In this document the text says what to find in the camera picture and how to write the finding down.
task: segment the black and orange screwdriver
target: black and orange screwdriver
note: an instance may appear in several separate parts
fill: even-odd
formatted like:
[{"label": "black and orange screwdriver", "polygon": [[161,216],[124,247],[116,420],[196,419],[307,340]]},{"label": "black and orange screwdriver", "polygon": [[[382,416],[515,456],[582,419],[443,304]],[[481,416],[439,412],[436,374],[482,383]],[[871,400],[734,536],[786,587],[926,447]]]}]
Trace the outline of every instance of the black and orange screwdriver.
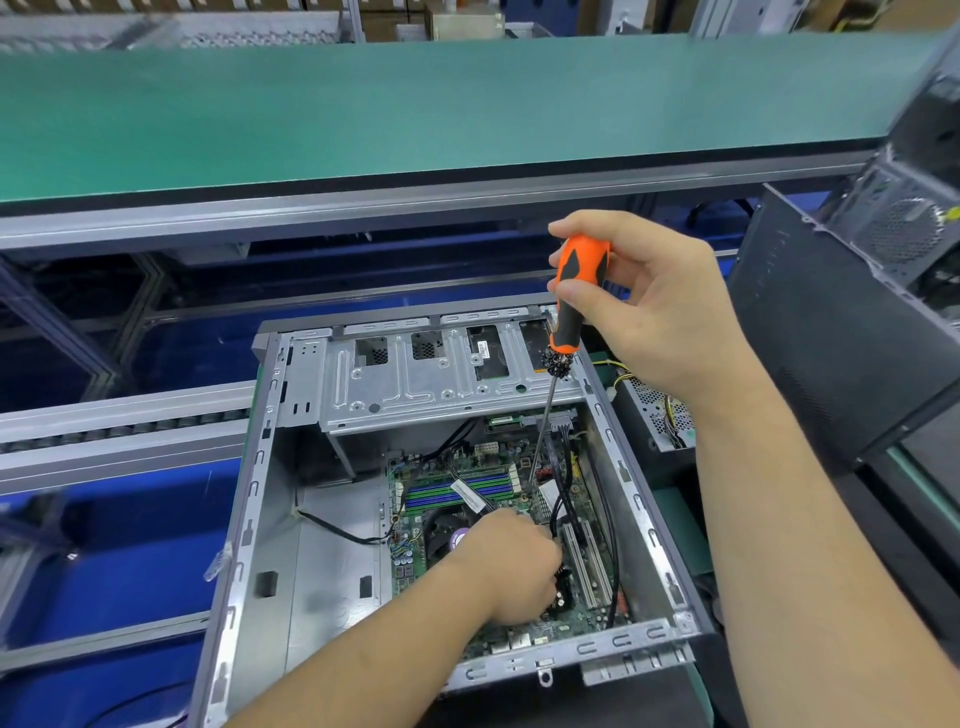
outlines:
[{"label": "black and orange screwdriver", "polygon": [[[561,280],[579,279],[593,285],[603,285],[607,279],[607,266],[610,263],[610,242],[594,240],[586,235],[574,235],[567,238],[560,253],[560,265],[557,266],[557,283]],[[546,396],[546,408],[543,410],[543,423],[537,437],[534,450],[533,467],[530,469],[528,485],[534,482],[543,447],[543,433],[550,428],[550,407],[557,391],[557,379],[563,379],[570,373],[573,354],[580,349],[580,329],[584,325],[584,315],[569,303],[557,299],[557,325],[550,332],[550,346],[543,350],[543,366],[550,374],[550,393]]]}]

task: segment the green circuit board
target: green circuit board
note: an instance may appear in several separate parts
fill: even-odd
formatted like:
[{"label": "green circuit board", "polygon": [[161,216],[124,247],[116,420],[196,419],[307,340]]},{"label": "green circuit board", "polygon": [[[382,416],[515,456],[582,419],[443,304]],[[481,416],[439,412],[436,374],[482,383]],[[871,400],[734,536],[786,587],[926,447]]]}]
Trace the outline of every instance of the green circuit board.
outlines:
[{"label": "green circuit board", "polygon": [[[510,488],[505,485],[500,486],[497,497],[491,498],[494,504],[497,507],[514,508],[529,514],[536,523],[547,524],[550,514],[543,496],[536,487],[530,491],[525,487],[530,473],[532,455],[533,444],[529,440],[510,441],[500,443],[496,452],[460,453],[453,465],[458,475],[467,482],[505,483],[512,479]],[[445,469],[434,468],[424,472],[416,461],[409,464],[399,463],[388,469],[387,477],[390,483],[392,514],[396,517],[394,537],[390,541],[393,594],[396,596],[413,586],[428,569],[422,529],[423,520],[430,509],[415,507],[401,512],[399,508],[402,489],[414,488],[417,489],[417,493],[423,493],[423,489],[429,486],[432,489],[430,493],[435,498],[440,500],[446,498],[447,502],[452,503],[462,503],[462,501],[457,499],[455,494],[451,495],[452,492],[449,489],[442,488],[452,479],[450,472]],[[578,518],[589,524],[603,569],[612,583],[611,557],[576,457],[573,458],[570,496]],[[410,496],[407,502],[408,504],[416,503],[418,500]],[[563,611],[548,611],[540,619],[519,626],[507,628],[497,624],[487,624],[468,644],[464,651],[464,659],[497,654],[510,648],[516,649],[531,644],[554,642],[605,628],[609,602],[602,598],[595,580],[591,579],[586,585],[583,583],[584,580],[576,570],[574,556],[569,553],[562,539],[558,539],[558,543],[564,547],[564,565],[571,574],[568,595],[573,597],[572,605],[568,605]],[[581,551],[580,558],[587,558],[585,550]],[[593,608],[587,606],[584,588],[591,590],[594,599],[597,600],[597,606]],[[618,611],[616,619],[617,623],[627,621],[622,611]]]}]

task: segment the sticker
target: sticker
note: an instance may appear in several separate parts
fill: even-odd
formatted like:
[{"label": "sticker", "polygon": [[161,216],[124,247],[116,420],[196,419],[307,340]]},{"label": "sticker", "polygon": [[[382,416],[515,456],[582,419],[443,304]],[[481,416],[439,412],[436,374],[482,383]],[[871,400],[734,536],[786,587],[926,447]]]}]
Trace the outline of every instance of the sticker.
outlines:
[{"label": "sticker", "polygon": [[458,528],[453,532],[453,535],[450,536],[450,550],[460,545],[460,542],[464,540],[464,536],[467,535],[469,528]]},{"label": "sticker", "polygon": [[[553,513],[553,504],[557,502],[557,498],[560,497],[560,489],[557,488],[557,481],[553,478],[550,478],[545,483],[540,486],[540,494],[543,496],[543,500],[546,502],[546,509]],[[560,510],[557,511],[557,519],[561,519],[566,515],[566,506],[561,503]]]},{"label": "sticker", "polygon": [[487,503],[480,497],[480,494],[470,488],[467,483],[459,477],[450,483],[450,487],[457,492],[457,495],[464,500],[464,503],[466,503],[474,513],[480,513],[480,511],[487,507]]}]

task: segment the right hand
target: right hand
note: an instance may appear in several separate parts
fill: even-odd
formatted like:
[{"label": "right hand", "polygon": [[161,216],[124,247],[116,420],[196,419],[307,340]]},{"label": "right hand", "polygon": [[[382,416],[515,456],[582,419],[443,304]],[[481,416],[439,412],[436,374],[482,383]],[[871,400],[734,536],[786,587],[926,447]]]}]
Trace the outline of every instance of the right hand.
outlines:
[{"label": "right hand", "polygon": [[522,624],[538,618],[557,595],[563,554],[528,516],[498,508],[468,531],[439,566],[457,566],[489,602],[488,619]]},{"label": "right hand", "polygon": [[[736,320],[712,248],[629,212],[579,210],[550,225],[612,242],[607,280],[630,288],[624,303],[582,280],[549,288],[596,326],[630,371],[691,410],[760,366]],[[560,251],[550,256],[557,266]]]}]

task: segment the conveyor belt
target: conveyor belt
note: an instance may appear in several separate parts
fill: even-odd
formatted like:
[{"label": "conveyor belt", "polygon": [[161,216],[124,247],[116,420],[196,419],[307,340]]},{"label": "conveyor belt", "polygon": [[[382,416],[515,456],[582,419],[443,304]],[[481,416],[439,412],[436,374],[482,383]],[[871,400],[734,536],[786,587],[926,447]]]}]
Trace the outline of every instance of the conveyor belt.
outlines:
[{"label": "conveyor belt", "polygon": [[12,215],[41,211],[10,206],[24,201],[179,204],[599,172],[677,155],[807,153],[882,137],[935,38],[580,37],[3,58],[0,204]]}]

